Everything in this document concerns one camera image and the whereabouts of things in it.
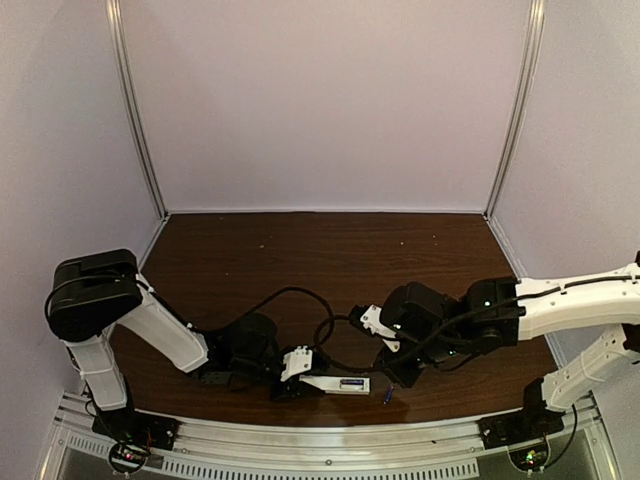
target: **white backdrop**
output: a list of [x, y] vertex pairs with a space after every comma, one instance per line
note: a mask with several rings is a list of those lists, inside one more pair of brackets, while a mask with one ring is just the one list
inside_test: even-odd
[[482, 211], [529, 1], [123, 2], [170, 211]]
[[[529, 275], [610, 270], [640, 249], [638, 24], [638, 2], [547, 2], [535, 84], [496, 214]], [[570, 360], [598, 333], [556, 338]], [[638, 478], [640, 370], [596, 394], [623, 478]]]
[[42, 312], [54, 268], [140, 255], [158, 221], [104, 2], [0, 2], [0, 23], [0, 477], [31, 480], [63, 389], [79, 384]]

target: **dark brown wooden surface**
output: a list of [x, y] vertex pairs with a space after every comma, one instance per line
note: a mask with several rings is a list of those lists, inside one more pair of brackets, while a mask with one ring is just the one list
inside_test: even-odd
[[[452, 296], [475, 280], [510, 275], [479, 215], [238, 214], [174, 215], [144, 274], [186, 319], [201, 328], [225, 325], [272, 291], [299, 285], [327, 298], [337, 312], [381, 305], [411, 280]], [[264, 309], [278, 325], [281, 346], [312, 341], [323, 318], [311, 299], [287, 294]], [[122, 327], [112, 340], [138, 408], [229, 422], [341, 426], [420, 422], [519, 407], [522, 389], [554, 370], [544, 339], [477, 359], [455, 373], [427, 369], [412, 389], [372, 375], [367, 397], [322, 396], [269, 402], [255, 387], [230, 392], [203, 386], [173, 368]], [[336, 358], [367, 365], [381, 343], [340, 326], [327, 344]]]

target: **white panel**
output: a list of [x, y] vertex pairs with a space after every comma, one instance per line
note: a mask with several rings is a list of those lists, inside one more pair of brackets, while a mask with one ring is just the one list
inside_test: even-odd
[[138, 0], [169, 210], [482, 211], [529, 2]]
[[157, 221], [124, 113], [105, 7], [0, 2], [0, 477], [32, 479], [63, 388], [78, 384], [42, 313], [55, 266], [142, 254]]
[[[527, 273], [604, 271], [640, 249], [640, 3], [553, 0], [497, 210]], [[557, 335], [568, 360], [599, 331]], [[623, 478], [637, 478], [640, 371], [597, 390]]]

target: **vertical metal post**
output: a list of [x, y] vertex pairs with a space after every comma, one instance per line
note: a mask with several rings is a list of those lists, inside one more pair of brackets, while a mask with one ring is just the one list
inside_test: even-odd
[[491, 220], [495, 213], [500, 194], [507, 178], [509, 166], [516, 151], [518, 137], [522, 129], [524, 114], [529, 99], [533, 77], [538, 63], [538, 55], [540, 53], [540, 44], [542, 41], [542, 31], [544, 28], [546, 0], [532, 0], [531, 9], [529, 11], [529, 26], [527, 29], [527, 37], [525, 41], [524, 54], [522, 56], [522, 66], [520, 67], [520, 78], [518, 80], [518, 88], [516, 90], [516, 98], [511, 112], [511, 120], [509, 121], [509, 129], [505, 140], [500, 164], [496, 178], [491, 189], [489, 203], [485, 210], [485, 218]]
[[129, 57], [127, 56], [127, 44], [125, 42], [124, 27], [122, 25], [122, 13], [120, 11], [120, 0], [107, 0], [107, 18], [109, 20], [109, 29], [111, 31], [111, 40], [116, 56], [116, 64], [118, 66], [118, 75], [120, 77], [120, 86], [124, 97], [124, 104], [129, 118], [129, 126], [131, 127], [131, 135], [135, 144], [140, 166], [144, 175], [151, 201], [159, 219], [167, 216], [167, 209], [162, 199], [162, 193], [158, 186], [158, 179], [151, 163], [149, 147], [142, 128], [142, 119], [138, 109], [135, 90], [133, 86], [133, 77], [129, 66]]

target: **blue pen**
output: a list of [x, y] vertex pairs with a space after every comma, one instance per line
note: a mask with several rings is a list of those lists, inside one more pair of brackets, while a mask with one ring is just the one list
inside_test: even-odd
[[387, 388], [387, 394], [384, 396], [384, 400], [382, 403], [385, 405], [391, 401], [391, 396], [393, 395], [393, 385], [389, 385]]

